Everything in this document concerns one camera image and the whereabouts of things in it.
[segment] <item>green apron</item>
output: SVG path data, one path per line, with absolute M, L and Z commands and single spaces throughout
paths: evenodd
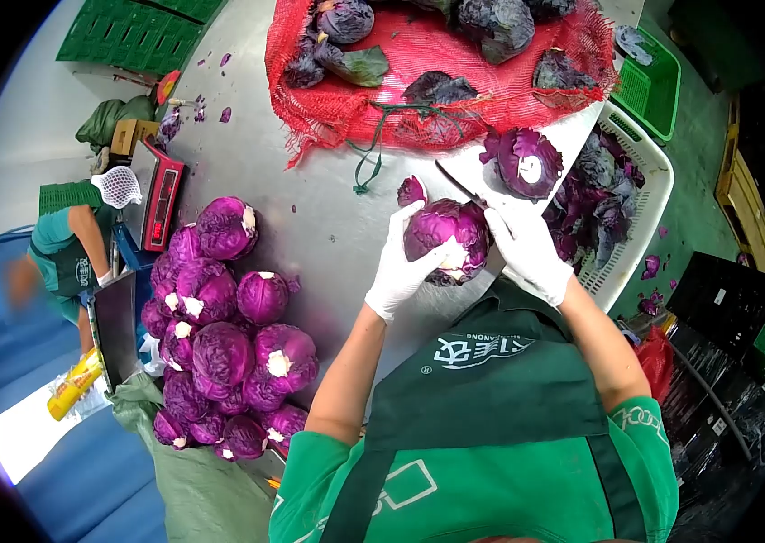
M 95 213 L 96 224 L 102 232 L 102 241 L 105 242 L 106 255 L 110 247 L 110 228 L 114 225 L 118 213 L 118 210 L 109 205 L 103 205 Z M 90 266 L 90 257 L 77 237 L 51 255 L 45 255 L 32 240 L 29 240 L 29 248 L 39 258 L 53 262 L 57 269 L 57 289 L 51 290 L 51 293 L 74 298 L 87 288 L 98 286 L 96 273 L 93 266 Z
M 644 541 L 636 491 L 608 425 L 594 377 L 561 315 L 498 280 L 451 330 L 377 385 L 364 453 L 337 495 L 321 541 L 364 540 L 399 450 L 575 437 L 587 440 L 594 457 L 615 538 Z

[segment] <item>wooden pallet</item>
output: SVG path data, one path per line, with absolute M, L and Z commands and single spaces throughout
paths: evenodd
M 765 273 L 765 208 L 738 144 L 739 100 L 736 96 L 729 106 L 727 142 L 714 197 L 721 204 L 721 211 L 748 265 Z

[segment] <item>wall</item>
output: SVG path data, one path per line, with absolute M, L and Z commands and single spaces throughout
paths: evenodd
M 110 73 L 106 67 L 54 60 L 83 4 L 62 0 L 54 8 L 0 95 L 0 233 L 36 222 L 39 186 L 90 177 L 90 146 L 75 132 L 98 103 L 149 92 L 98 75 Z

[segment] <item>blue surface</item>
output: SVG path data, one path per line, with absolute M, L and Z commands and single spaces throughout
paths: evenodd
M 1 235 L 0 262 L 19 257 L 28 245 L 28 232 Z M 79 357 L 77 328 L 56 312 L 42 311 L 23 325 L 8 325 L 0 317 L 0 413 Z M 110 408 L 71 429 L 17 490 L 57 543 L 166 541 L 153 461 Z

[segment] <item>green bag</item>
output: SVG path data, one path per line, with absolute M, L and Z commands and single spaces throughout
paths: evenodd
M 152 121 L 153 113 L 153 104 L 150 103 L 149 96 L 138 95 L 128 102 L 105 100 L 96 106 L 90 118 L 77 129 L 75 139 L 81 143 L 89 143 L 90 149 L 98 153 L 102 147 L 110 145 L 118 121 Z
M 273 502 L 240 466 L 217 458 L 210 447 L 176 451 L 157 441 L 153 419 L 163 395 L 149 375 L 117 386 L 109 400 L 117 421 L 141 436 L 153 456 L 171 543 L 268 540 Z

